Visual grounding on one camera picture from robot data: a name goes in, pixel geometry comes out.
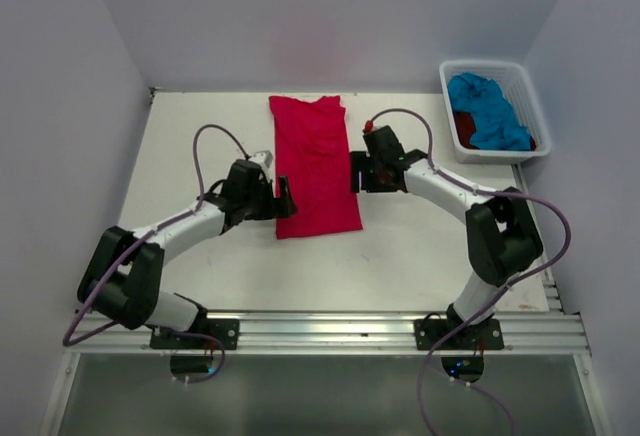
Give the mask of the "pink red t shirt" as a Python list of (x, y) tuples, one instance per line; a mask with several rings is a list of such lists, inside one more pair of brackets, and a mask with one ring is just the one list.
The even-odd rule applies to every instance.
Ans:
[(297, 213), (276, 223), (279, 240), (363, 229), (351, 191), (346, 109), (338, 96), (316, 101), (273, 95), (276, 174), (288, 178)]

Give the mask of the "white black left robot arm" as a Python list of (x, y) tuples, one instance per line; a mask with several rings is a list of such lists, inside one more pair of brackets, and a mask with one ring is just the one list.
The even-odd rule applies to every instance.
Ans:
[(185, 348), (208, 335), (205, 309), (161, 290), (164, 267), (191, 248), (245, 221), (288, 218), (297, 212), (288, 179), (272, 186), (273, 155), (258, 152), (235, 161), (219, 189), (212, 188), (182, 212), (136, 230), (107, 229), (77, 290), (82, 309), (99, 312), (127, 329), (172, 330)]

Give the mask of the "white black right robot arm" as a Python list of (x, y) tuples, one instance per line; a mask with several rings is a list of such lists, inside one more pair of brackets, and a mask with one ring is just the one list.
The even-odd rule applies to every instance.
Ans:
[(366, 149), (350, 153), (352, 192), (403, 192), (435, 204), (464, 224), (472, 273), (446, 318), (424, 319), (420, 330), (441, 341), (442, 348), (470, 347), (492, 323), (493, 298), (543, 252), (528, 204), (515, 188), (496, 196), (492, 189), (474, 187), (438, 169), (423, 151), (405, 151), (388, 126), (368, 121), (363, 140)]

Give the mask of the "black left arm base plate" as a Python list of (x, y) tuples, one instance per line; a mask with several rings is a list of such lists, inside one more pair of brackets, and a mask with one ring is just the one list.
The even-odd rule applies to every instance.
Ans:
[(154, 350), (235, 350), (239, 335), (238, 319), (204, 318), (186, 331), (167, 328), (154, 330), (149, 346)]

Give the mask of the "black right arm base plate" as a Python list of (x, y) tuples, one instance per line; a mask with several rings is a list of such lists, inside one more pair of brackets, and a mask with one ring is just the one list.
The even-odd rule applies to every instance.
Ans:
[(500, 323), (493, 316), (462, 329), (458, 326), (459, 321), (439, 313), (415, 319), (416, 348), (419, 351), (499, 351), (505, 348)]

